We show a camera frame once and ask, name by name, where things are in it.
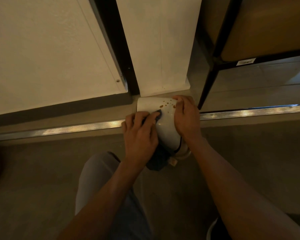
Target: hand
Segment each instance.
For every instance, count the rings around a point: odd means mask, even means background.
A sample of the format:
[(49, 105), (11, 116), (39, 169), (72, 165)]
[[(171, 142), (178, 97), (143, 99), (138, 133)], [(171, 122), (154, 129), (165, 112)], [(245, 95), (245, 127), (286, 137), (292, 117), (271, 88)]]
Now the hand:
[(202, 138), (200, 131), (200, 114), (195, 101), (191, 96), (176, 95), (177, 100), (174, 113), (174, 125), (180, 136), (189, 145), (191, 140)]
[(126, 158), (137, 170), (142, 170), (152, 157), (158, 145), (156, 117), (159, 112), (136, 112), (126, 116), (122, 122)]

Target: forearm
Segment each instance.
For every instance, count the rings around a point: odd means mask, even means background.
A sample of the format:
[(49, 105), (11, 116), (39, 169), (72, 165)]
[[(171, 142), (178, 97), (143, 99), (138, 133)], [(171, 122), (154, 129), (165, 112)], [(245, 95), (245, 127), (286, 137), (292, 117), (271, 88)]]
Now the forearm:
[(111, 179), (72, 219), (58, 239), (104, 239), (140, 171), (125, 160), (121, 162)]
[(233, 239), (300, 239), (300, 227), (248, 185), (204, 138), (189, 147)]

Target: person's left hand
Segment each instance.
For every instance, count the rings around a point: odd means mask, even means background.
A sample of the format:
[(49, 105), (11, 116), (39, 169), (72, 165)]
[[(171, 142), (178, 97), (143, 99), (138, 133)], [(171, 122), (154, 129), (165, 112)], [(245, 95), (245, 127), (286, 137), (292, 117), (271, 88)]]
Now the person's left hand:
[(126, 116), (122, 122), (126, 158), (137, 170), (142, 170), (152, 157), (158, 145), (158, 134), (156, 130), (156, 117), (159, 112), (136, 112)]

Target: barcode label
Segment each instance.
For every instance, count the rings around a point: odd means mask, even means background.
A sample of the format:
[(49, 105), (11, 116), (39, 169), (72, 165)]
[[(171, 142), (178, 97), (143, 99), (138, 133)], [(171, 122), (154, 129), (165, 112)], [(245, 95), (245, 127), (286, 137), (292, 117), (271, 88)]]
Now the barcode label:
[(246, 64), (251, 64), (256, 60), (256, 58), (253, 59), (249, 59), (249, 60), (240, 60), (237, 63), (237, 66), (241, 66), (241, 65), (246, 65)]

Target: metal strip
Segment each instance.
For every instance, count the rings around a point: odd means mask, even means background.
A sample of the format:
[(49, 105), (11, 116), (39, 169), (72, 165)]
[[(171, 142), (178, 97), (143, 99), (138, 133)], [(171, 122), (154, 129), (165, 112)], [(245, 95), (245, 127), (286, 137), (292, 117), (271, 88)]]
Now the metal strip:
[[(238, 117), (278, 115), (288, 113), (300, 113), (300, 104), (280, 105), (273, 107), (251, 108), (233, 111), (206, 112), (200, 114), (200, 120), (216, 120)], [(119, 128), (124, 119), (103, 121), (89, 124), (68, 125), (48, 129), (35, 129), (0, 134), (0, 141), (25, 139), (40, 136), (60, 135), (75, 132), (97, 131), (103, 129)]]

